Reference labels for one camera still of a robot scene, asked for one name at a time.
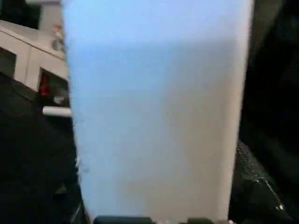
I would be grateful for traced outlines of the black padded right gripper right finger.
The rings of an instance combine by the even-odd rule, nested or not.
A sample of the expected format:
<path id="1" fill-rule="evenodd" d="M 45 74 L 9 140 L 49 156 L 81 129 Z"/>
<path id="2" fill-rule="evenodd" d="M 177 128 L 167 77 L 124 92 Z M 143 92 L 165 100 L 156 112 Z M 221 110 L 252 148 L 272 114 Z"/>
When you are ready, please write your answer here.
<path id="1" fill-rule="evenodd" d="M 274 180 L 241 140 L 237 141 L 228 219 L 235 224 L 293 224 Z"/>

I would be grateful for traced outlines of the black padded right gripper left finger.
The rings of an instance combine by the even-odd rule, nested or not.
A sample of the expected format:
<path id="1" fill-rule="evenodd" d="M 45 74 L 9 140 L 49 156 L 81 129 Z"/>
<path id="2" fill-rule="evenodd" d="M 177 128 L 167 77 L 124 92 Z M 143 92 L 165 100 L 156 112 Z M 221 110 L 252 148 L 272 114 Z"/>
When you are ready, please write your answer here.
<path id="1" fill-rule="evenodd" d="M 77 181 L 63 183 L 54 193 L 56 224 L 91 224 Z"/>

